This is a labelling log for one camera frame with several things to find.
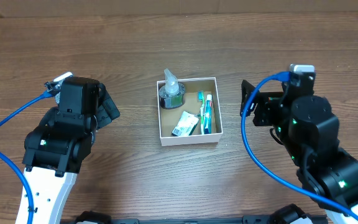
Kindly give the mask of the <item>green red toothpaste tube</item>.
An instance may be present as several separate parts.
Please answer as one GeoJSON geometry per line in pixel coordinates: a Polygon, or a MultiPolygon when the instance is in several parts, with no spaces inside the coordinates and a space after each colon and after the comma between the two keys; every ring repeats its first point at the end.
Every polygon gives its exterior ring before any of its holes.
{"type": "Polygon", "coordinates": [[[213,107],[213,96],[207,95],[205,107],[204,107],[204,133],[212,133],[212,107],[213,107]]]}

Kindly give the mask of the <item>green white toothbrush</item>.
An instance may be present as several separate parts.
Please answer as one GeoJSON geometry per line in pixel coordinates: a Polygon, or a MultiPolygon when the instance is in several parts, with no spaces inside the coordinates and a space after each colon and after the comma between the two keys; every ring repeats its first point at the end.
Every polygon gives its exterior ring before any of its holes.
{"type": "Polygon", "coordinates": [[[204,107],[205,107],[205,98],[204,98],[204,92],[199,91],[198,92],[198,101],[201,102],[200,107],[200,131],[201,135],[204,134],[204,107]]]}

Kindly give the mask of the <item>clear soap pump bottle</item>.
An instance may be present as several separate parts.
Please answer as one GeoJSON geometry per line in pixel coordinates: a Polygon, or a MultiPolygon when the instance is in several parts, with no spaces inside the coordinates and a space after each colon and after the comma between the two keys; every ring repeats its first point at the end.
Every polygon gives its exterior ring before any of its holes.
{"type": "Polygon", "coordinates": [[[160,106],[168,110],[179,108],[185,103],[185,86],[169,69],[164,74],[165,84],[158,91],[160,106]]]}

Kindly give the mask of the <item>green white floss packet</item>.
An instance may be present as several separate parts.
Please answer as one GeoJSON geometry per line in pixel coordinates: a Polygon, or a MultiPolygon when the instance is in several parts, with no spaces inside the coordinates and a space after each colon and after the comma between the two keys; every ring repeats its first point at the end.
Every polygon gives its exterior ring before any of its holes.
{"type": "Polygon", "coordinates": [[[203,117],[200,114],[191,114],[184,111],[172,131],[172,136],[186,137],[191,136],[197,125],[200,126],[200,134],[204,134],[203,117]]]}

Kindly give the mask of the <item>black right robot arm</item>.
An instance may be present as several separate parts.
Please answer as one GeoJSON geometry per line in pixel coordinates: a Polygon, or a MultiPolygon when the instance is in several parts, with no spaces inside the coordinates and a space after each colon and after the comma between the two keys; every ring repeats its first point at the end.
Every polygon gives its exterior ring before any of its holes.
{"type": "Polygon", "coordinates": [[[314,95],[314,81],[283,79],[281,92],[261,92],[243,81],[241,132],[246,151],[256,165],[282,185],[310,197],[334,223],[358,223],[358,160],[339,145],[339,119],[328,100],[314,95]],[[268,126],[287,150],[301,186],[274,174],[256,158],[246,135],[246,117],[268,126]]]}

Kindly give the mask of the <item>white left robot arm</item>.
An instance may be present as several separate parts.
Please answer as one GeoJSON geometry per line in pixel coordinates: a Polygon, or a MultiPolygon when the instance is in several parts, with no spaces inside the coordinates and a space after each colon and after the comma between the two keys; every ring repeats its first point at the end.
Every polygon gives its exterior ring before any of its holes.
{"type": "Polygon", "coordinates": [[[32,223],[60,223],[67,198],[90,155],[97,130],[119,117],[106,87],[94,80],[65,81],[50,108],[24,141],[24,177],[16,223],[30,210],[32,223]]]}

